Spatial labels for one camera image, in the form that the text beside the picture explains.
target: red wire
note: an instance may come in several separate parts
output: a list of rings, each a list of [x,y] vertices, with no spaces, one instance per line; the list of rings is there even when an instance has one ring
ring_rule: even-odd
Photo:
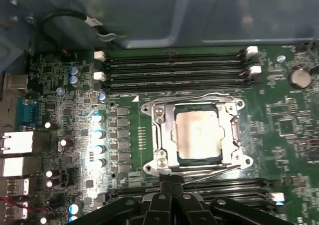
[[[8,198],[6,198],[6,197],[0,197],[0,200],[3,200],[3,201],[5,201],[7,204],[12,205],[12,206],[16,206],[16,207],[18,207],[18,208],[27,209],[29,212],[40,212],[40,211],[47,211],[47,210],[48,210],[48,208],[35,208],[35,209],[31,209],[31,208],[28,208],[27,206],[18,204],[18,203],[14,202],[14,201],[12,201],[11,199],[8,199]]]

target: white sticker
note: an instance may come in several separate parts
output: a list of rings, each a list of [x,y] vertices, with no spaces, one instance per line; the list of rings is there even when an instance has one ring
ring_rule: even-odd
[[[95,26],[98,26],[98,25],[103,25],[100,21],[98,21],[97,19],[95,18],[90,18],[88,16],[86,16],[86,20],[84,21],[85,23],[87,23],[89,26],[91,27],[95,27]]]

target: cpu socket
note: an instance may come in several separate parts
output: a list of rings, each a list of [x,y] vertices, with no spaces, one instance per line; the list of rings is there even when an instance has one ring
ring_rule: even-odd
[[[141,112],[152,118],[153,160],[144,164],[150,175],[203,176],[214,169],[253,164],[243,154],[238,111],[241,99],[210,93],[165,97],[148,102]]]

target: capacitor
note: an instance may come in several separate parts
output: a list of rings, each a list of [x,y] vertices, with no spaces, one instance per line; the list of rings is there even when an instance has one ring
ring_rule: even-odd
[[[40,223],[46,224],[55,218],[56,218],[56,214],[54,212],[48,212],[44,217],[40,219]]]
[[[46,181],[46,186],[48,188],[52,188],[52,187],[58,186],[58,185],[60,185],[60,180],[58,178],[49,179],[48,181]]]
[[[55,92],[57,95],[61,96],[65,93],[65,90],[62,87],[58,87]]]
[[[101,91],[101,92],[99,93],[99,95],[98,95],[98,99],[99,99],[99,101],[100,101],[101,103],[105,103],[105,102],[106,102],[106,94],[105,94],[103,91]]]
[[[75,202],[69,206],[69,213],[74,215],[77,214],[79,211],[82,210],[82,204],[80,202]]]
[[[49,129],[49,130],[58,130],[59,129],[59,126],[58,124],[54,123],[54,122],[46,122],[44,124],[44,127],[46,129]]]
[[[60,145],[62,147],[65,147],[65,146],[73,146],[74,145],[74,141],[72,139],[62,139],[60,141]]]
[[[103,139],[105,137],[105,132],[102,131],[102,130],[99,130],[99,129],[94,130],[93,131],[93,137],[95,139]]]
[[[73,87],[78,87],[80,85],[80,80],[78,79],[78,77],[72,75],[69,78],[69,83],[73,86]]]
[[[69,223],[72,222],[72,221],[74,221],[74,220],[76,220],[76,219],[78,219],[78,218],[79,218],[78,216],[71,216],[71,217],[69,218]]]
[[[52,178],[52,177],[56,177],[59,175],[60,175],[60,170],[58,170],[58,169],[52,169],[52,170],[49,170],[45,173],[45,176],[47,178]]]
[[[105,151],[106,151],[106,147],[103,145],[97,145],[94,147],[94,152],[96,154],[103,154],[103,153],[105,153]]]
[[[95,169],[100,169],[102,167],[104,167],[106,165],[106,160],[105,159],[98,159],[98,160],[95,160],[93,162],[93,167]]]
[[[302,67],[296,67],[288,76],[294,89],[306,89],[312,82],[310,73]]]
[[[97,123],[101,123],[104,120],[104,116],[100,113],[96,113],[93,115],[93,121]]]
[[[70,74],[74,75],[74,76],[79,76],[80,75],[80,71],[79,71],[79,69],[77,67],[72,66],[70,68]]]

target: motherboard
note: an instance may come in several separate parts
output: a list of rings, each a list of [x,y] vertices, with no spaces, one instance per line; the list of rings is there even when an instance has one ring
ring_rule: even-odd
[[[187,183],[238,166],[185,190],[319,224],[319,79],[300,46],[38,54],[28,63],[43,93],[17,100],[14,129],[45,144],[24,151],[41,165],[15,174],[5,162],[3,176],[11,190],[37,179],[28,198],[50,209],[11,209],[10,221],[64,224],[121,197],[142,199],[160,173]]]

